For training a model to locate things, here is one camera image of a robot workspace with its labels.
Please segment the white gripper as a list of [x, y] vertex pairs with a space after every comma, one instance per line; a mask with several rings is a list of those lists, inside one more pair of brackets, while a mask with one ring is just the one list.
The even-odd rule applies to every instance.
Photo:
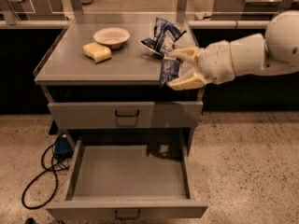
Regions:
[[174, 49], [168, 56], [194, 66], [199, 65], [202, 72], [197, 72], [193, 68], [182, 76], [168, 81], [166, 85], [174, 91], [199, 89], [206, 83], [222, 84], [235, 79], [228, 41], [209, 44], [205, 49], [199, 47]]

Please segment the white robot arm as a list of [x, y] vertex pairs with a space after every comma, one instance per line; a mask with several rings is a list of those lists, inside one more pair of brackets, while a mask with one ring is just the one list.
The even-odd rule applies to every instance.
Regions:
[[175, 91], [192, 90], [209, 83], [222, 84], [245, 75], [279, 76], [299, 71], [299, 11], [289, 10], [274, 17], [265, 33], [206, 48], [187, 47], [169, 53], [192, 65], [185, 74], [168, 81]]

